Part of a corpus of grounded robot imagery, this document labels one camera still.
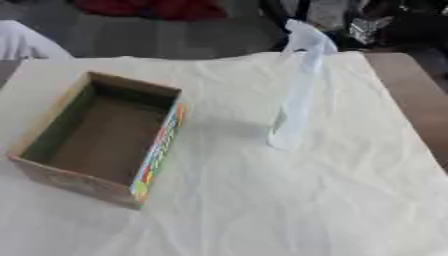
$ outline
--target wrinkled white sheet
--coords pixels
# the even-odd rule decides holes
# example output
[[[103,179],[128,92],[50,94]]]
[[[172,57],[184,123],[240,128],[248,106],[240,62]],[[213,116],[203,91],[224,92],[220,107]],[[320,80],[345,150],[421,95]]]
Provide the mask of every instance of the wrinkled white sheet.
[[[277,57],[24,63],[0,91],[1,154],[86,70],[181,87],[189,114],[141,211],[2,157],[1,255],[448,255],[448,179],[364,57],[326,58],[296,152],[266,144],[297,61]]]

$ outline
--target open cardboard box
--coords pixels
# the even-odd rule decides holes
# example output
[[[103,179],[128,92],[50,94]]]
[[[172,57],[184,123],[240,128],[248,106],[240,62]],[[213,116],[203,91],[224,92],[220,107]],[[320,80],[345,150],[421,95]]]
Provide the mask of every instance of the open cardboard box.
[[[87,73],[8,156],[35,181],[139,208],[182,123],[180,94]]]

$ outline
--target gray floor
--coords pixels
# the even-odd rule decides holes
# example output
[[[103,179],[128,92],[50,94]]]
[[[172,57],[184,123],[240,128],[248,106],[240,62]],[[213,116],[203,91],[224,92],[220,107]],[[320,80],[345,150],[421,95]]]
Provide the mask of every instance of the gray floor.
[[[210,59],[269,49],[279,38],[259,15],[257,0],[222,0],[230,18],[199,22],[151,21],[84,14],[64,0],[0,4],[0,19],[19,20],[75,56]]]

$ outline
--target black bag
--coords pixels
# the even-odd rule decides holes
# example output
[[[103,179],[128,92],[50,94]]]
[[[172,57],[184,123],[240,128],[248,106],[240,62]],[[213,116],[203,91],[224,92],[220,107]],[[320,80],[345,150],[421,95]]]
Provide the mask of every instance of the black bag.
[[[448,37],[445,0],[369,0],[362,6],[360,2],[351,1],[346,26],[363,44],[427,43]]]

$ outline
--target red object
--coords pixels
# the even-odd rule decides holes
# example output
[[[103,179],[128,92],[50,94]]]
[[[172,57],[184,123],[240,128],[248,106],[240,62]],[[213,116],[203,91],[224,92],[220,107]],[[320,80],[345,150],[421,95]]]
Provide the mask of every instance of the red object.
[[[88,12],[108,16],[148,16],[168,20],[226,17],[215,0],[76,0]]]

